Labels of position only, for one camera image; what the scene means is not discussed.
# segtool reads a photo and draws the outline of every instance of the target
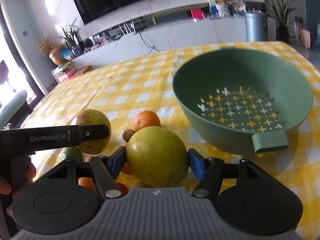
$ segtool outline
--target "blue container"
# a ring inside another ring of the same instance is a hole
[[[320,49],[320,23],[318,24],[318,35],[317,35],[316,47]]]

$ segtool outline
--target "dried flower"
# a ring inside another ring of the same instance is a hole
[[[53,45],[49,38],[42,39],[37,45],[37,50],[43,54],[49,54]]]

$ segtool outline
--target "yellow-green fruit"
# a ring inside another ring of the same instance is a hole
[[[150,126],[137,131],[128,142],[126,157],[134,176],[151,187],[173,187],[188,173],[186,147],[166,128]]]
[[[111,136],[111,124],[103,112],[93,109],[81,111],[72,120],[72,125],[95,125],[105,124],[109,128],[109,136],[105,139],[86,141],[80,144],[78,149],[87,154],[99,154],[107,147]]]

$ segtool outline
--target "metal screw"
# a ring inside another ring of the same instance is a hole
[[[196,197],[207,197],[209,196],[209,191],[207,191],[206,189],[197,189],[193,192],[193,195],[195,195]]]
[[[121,196],[121,191],[117,189],[110,189],[106,191],[106,196],[109,198],[117,198]]]

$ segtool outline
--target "yellow checkered tablecloth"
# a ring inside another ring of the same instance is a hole
[[[199,137],[172,92],[172,78],[184,62],[200,53],[228,46],[256,49],[279,56],[301,70],[312,87],[313,108],[299,127],[299,132],[289,138],[289,150],[255,155],[250,159],[299,196],[303,203],[303,216],[297,233],[304,239],[314,240],[320,236],[320,74],[303,56],[284,43],[205,45],[170,50],[105,66],[59,84],[37,105],[23,128],[70,125],[79,111],[97,109],[111,121],[111,140],[102,153],[111,155],[119,146],[125,145],[122,131],[132,128],[135,116],[148,109],[159,115],[162,125],[174,131],[187,149],[195,148],[204,157],[215,156],[226,163],[237,163],[241,156],[222,152]],[[37,168],[36,178],[60,160],[60,149],[38,152],[32,156],[32,162]],[[128,187],[139,185],[132,176],[122,173],[118,180]],[[222,188],[233,183],[234,180],[224,181]],[[180,185],[192,191],[196,184],[195,179],[187,176]]]

